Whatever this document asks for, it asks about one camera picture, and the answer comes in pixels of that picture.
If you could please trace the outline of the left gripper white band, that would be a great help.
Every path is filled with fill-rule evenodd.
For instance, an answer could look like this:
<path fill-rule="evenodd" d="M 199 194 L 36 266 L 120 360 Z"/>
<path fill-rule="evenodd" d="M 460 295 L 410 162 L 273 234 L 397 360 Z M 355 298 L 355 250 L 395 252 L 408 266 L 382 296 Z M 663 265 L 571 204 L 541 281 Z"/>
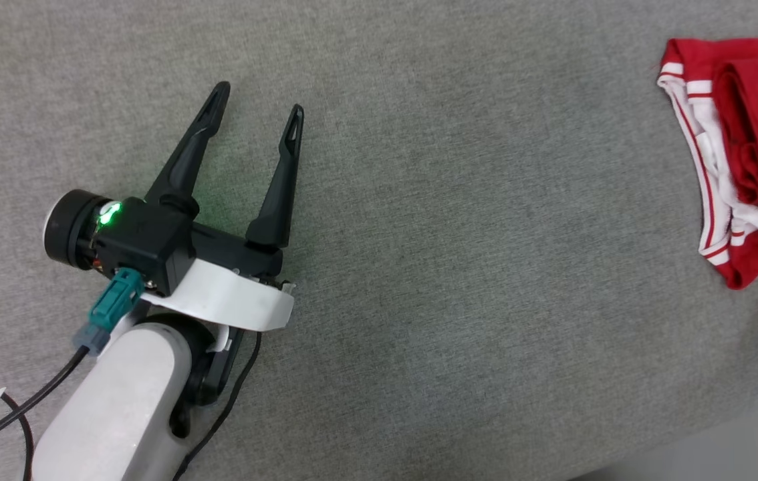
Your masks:
<path fill-rule="evenodd" d="M 135 270 L 145 301 L 193 319 L 245 331 L 284 328 L 294 298 L 276 277 L 289 246 L 305 110 L 291 108 L 259 215 L 241 238 L 190 218 L 200 210 L 195 182 L 230 92 L 229 82 L 214 86 L 144 195 L 146 203 L 86 190 L 56 201 L 43 228 L 48 257 L 108 278 Z"/>

